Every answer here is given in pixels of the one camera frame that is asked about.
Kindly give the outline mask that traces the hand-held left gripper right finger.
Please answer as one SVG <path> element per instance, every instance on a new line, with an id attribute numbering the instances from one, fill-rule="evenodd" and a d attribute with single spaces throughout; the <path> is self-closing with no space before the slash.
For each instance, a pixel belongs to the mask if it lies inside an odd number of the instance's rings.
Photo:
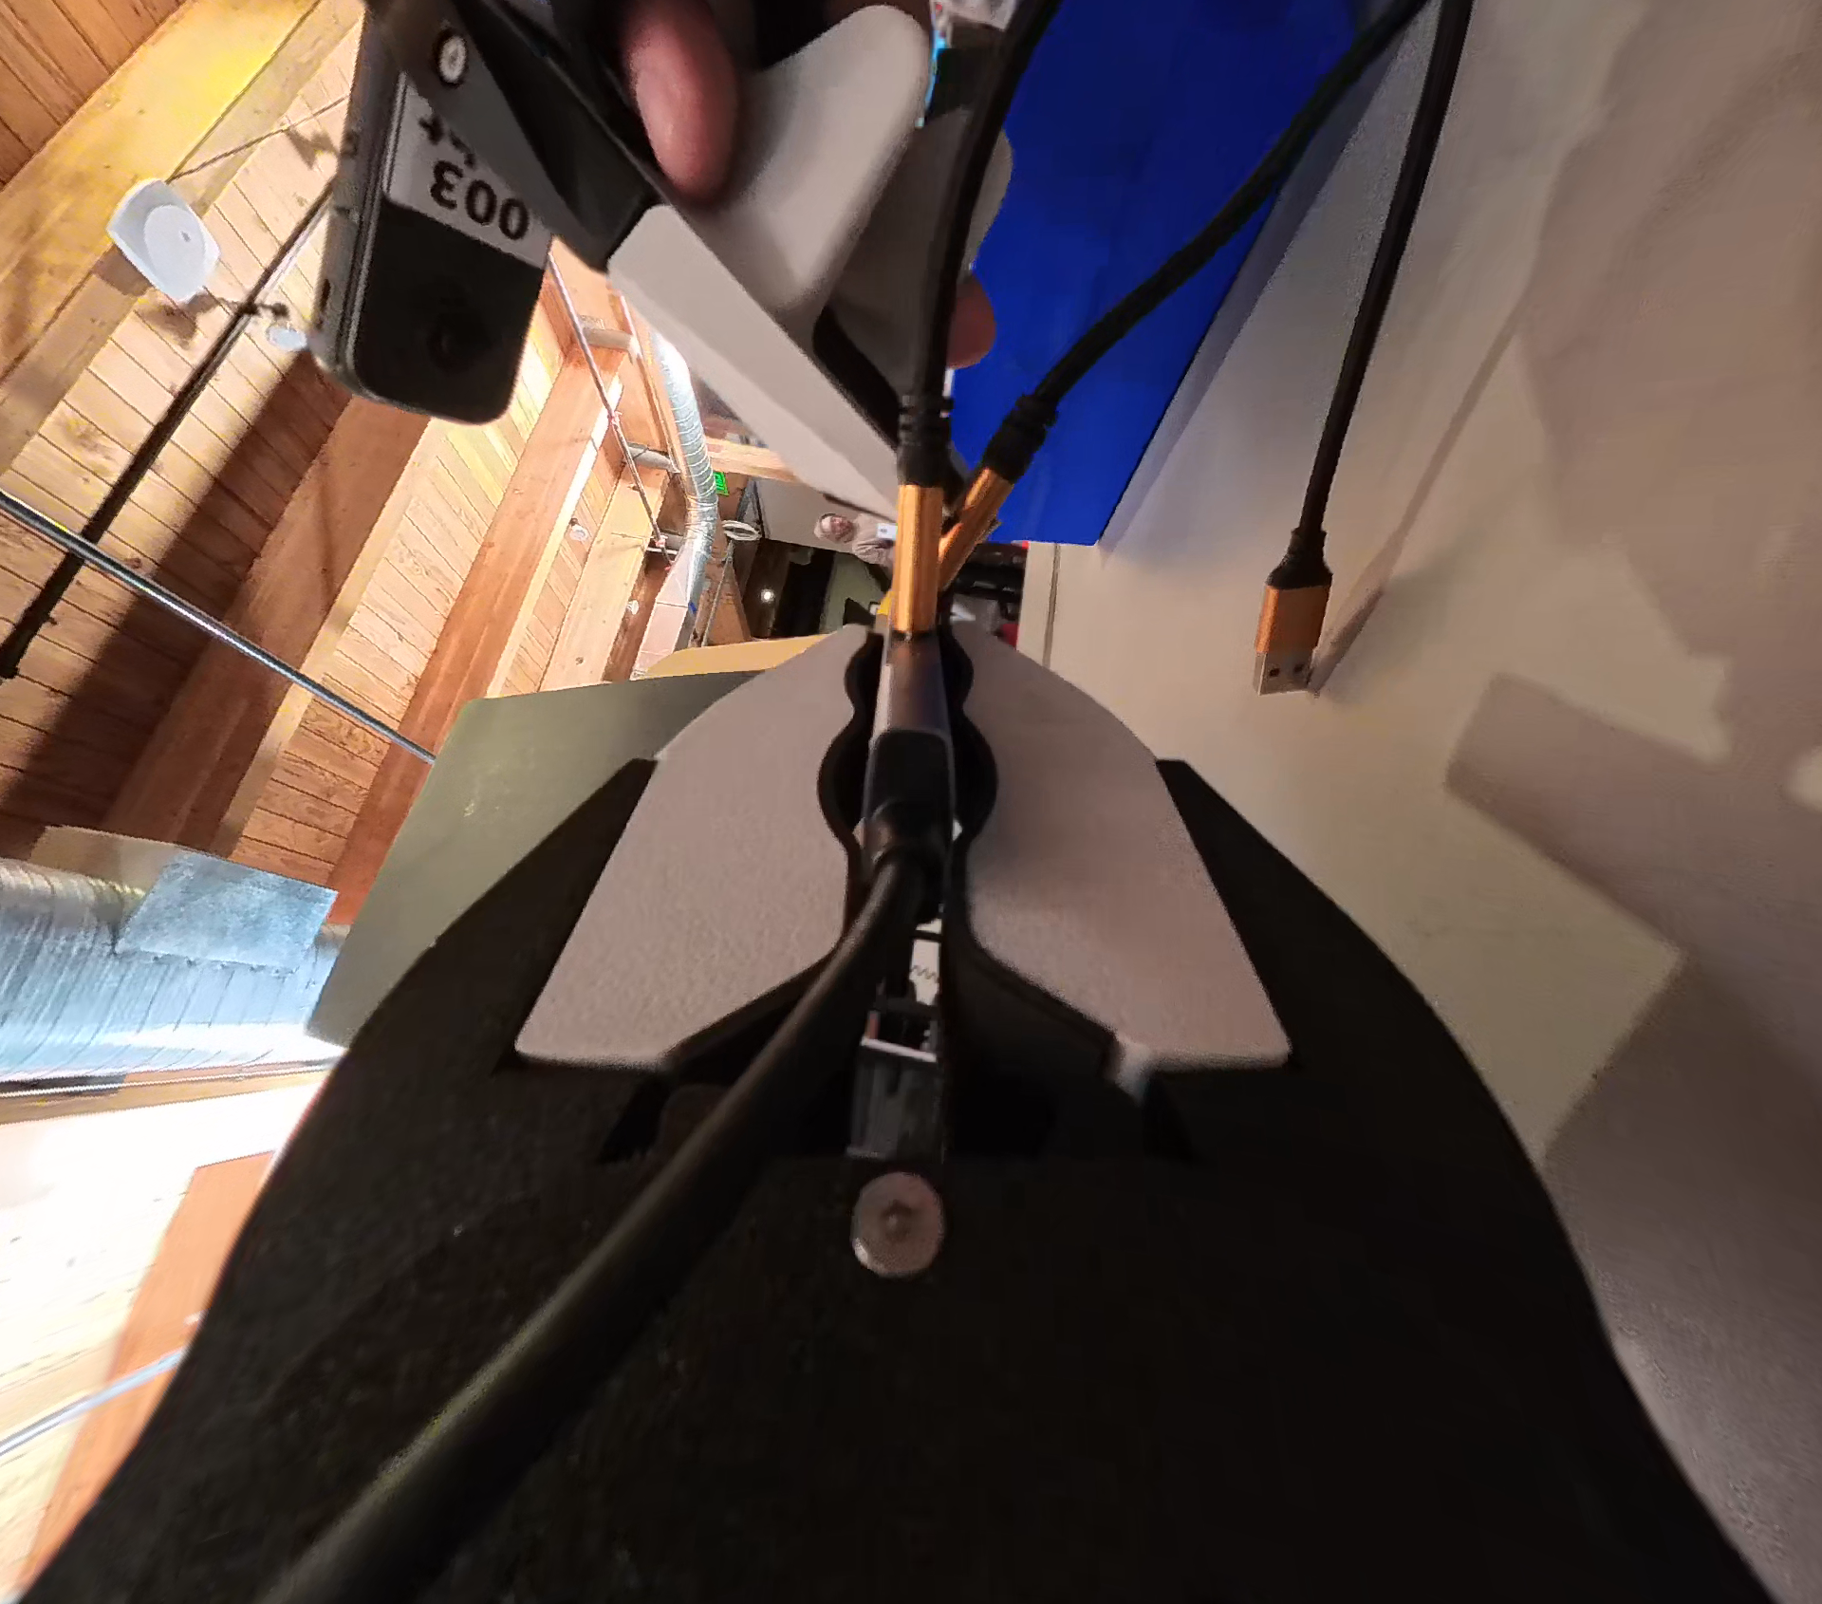
<path id="1" fill-rule="evenodd" d="M 1151 751 L 1016 647 L 961 649 L 994 774 L 965 869 L 988 960 L 1083 1024 L 1128 1095 L 1164 1072 L 1284 1066 L 1284 1024 Z"/>

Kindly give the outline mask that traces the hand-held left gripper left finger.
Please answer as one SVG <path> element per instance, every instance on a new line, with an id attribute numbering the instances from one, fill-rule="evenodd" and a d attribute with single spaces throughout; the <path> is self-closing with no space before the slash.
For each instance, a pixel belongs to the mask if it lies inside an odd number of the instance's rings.
<path id="1" fill-rule="evenodd" d="M 847 673 L 870 639 L 844 626 L 728 649 L 732 664 L 633 688 L 679 726 L 529 1007 L 527 1061 L 671 1070 L 773 1000 L 844 930 L 849 848 L 819 772 L 853 717 Z"/>

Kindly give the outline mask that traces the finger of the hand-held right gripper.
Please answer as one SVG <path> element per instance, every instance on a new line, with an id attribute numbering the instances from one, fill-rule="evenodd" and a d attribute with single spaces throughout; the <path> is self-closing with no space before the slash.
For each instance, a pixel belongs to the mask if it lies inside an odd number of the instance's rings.
<path id="1" fill-rule="evenodd" d="M 606 261 L 654 337 L 810 487 L 887 514 L 895 436 L 811 351 L 811 328 L 899 166 L 927 89 L 920 20 L 868 5 L 741 89 L 709 206 L 658 203 Z"/>
<path id="2" fill-rule="evenodd" d="M 910 147 L 910 184 L 918 203 L 910 214 L 914 237 L 910 284 L 910 421 L 929 423 L 940 387 L 931 375 L 942 368 L 948 315 L 939 313 L 942 288 L 958 292 L 973 269 L 1013 178 L 1013 147 L 1003 130 L 990 136 L 973 184 L 965 184 L 973 151 L 967 113 L 927 113 Z"/>

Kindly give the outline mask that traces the blue plastic bin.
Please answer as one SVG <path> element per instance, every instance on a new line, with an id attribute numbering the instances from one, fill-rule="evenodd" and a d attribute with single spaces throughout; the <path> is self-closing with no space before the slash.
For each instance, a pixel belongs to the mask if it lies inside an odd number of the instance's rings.
<path id="1" fill-rule="evenodd" d="M 1195 235 L 1390 0 L 1066 0 L 1022 75 L 1013 174 L 975 271 L 996 316 L 952 379 L 954 442 L 990 430 L 1121 296 Z M 1096 544 L 1134 502 L 1282 258 L 1343 134 L 1100 358 L 999 510 L 992 542 Z"/>

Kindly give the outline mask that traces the white ceiling device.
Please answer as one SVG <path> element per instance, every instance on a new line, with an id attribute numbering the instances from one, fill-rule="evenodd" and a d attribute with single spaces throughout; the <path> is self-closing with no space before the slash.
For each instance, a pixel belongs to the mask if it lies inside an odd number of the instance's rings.
<path id="1" fill-rule="evenodd" d="M 212 282 L 219 248 L 210 225 L 162 178 L 130 185 L 105 221 L 124 261 L 174 307 L 191 305 Z"/>

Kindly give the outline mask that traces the rectangular metal duct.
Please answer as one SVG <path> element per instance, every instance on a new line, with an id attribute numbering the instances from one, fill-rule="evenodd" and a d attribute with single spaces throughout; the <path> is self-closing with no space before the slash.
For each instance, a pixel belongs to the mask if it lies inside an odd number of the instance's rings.
<path id="1" fill-rule="evenodd" d="M 308 1021 L 345 928 L 335 895 L 179 850 L 147 886 L 9 859 L 1 1079 L 90 1085 L 322 1064 Z"/>

